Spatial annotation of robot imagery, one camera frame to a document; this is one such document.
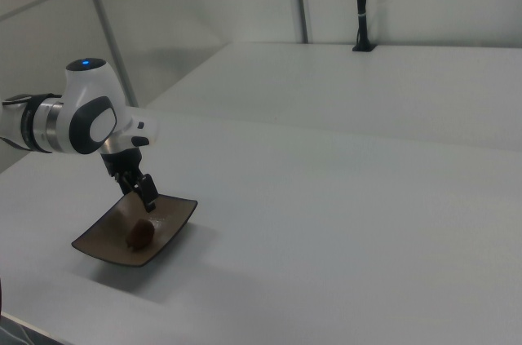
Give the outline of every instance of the square plate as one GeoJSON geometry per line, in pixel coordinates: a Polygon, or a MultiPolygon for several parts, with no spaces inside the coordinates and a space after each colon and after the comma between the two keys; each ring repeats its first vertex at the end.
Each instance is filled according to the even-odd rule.
{"type": "Polygon", "coordinates": [[[135,192],[126,194],[92,227],[72,243],[91,257],[125,266],[144,266],[183,228],[196,209],[197,201],[160,195],[156,209],[147,213],[135,192]],[[125,239],[139,219],[154,225],[154,237],[141,250],[127,247],[125,239]]]}

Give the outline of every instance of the cable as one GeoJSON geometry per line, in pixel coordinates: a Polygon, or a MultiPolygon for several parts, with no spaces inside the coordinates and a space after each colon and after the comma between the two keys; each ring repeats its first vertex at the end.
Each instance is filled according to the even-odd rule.
{"type": "Polygon", "coordinates": [[[30,345],[29,343],[27,343],[26,341],[24,341],[22,338],[18,338],[18,337],[16,337],[14,334],[9,333],[6,329],[4,329],[4,328],[1,327],[1,326],[0,326],[0,331],[2,331],[3,333],[5,333],[8,337],[13,338],[15,341],[19,341],[19,342],[23,343],[24,345],[30,345]]]}
{"type": "Polygon", "coordinates": [[[31,338],[29,338],[27,331],[25,331],[25,327],[23,327],[20,323],[18,324],[18,326],[21,328],[22,333],[24,333],[24,337],[27,339],[29,345],[34,345],[34,342],[31,340],[31,338]]]}

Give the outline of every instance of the brown food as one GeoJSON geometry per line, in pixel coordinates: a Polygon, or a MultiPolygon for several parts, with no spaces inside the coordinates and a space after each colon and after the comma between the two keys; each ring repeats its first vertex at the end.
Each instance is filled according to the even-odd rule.
{"type": "Polygon", "coordinates": [[[148,246],[154,237],[154,225],[145,219],[139,219],[125,239],[127,246],[140,250],[148,246]]]}

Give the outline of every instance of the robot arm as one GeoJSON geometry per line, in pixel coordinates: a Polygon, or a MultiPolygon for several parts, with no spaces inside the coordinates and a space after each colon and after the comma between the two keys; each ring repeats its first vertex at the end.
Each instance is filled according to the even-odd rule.
{"type": "Polygon", "coordinates": [[[15,148],[44,153],[99,151],[122,192],[135,191],[145,209],[154,209],[157,190],[139,170],[139,147],[152,144],[157,121],[137,117],[111,66],[88,58],[67,65],[62,96],[18,95],[0,108],[0,138],[15,148]]]}

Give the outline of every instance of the white tabletop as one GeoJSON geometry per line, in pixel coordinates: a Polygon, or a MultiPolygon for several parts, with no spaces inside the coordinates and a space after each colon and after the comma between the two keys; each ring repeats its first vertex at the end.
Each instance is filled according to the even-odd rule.
{"type": "Polygon", "coordinates": [[[29,154],[0,174],[7,313],[78,345],[520,344],[522,153],[142,113],[188,226],[143,268],[88,257],[118,186],[29,154]]]}
{"type": "Polygon", "coordinates": [[[522,151],[522,50],[231,44],[148,107],[522,151]]]}

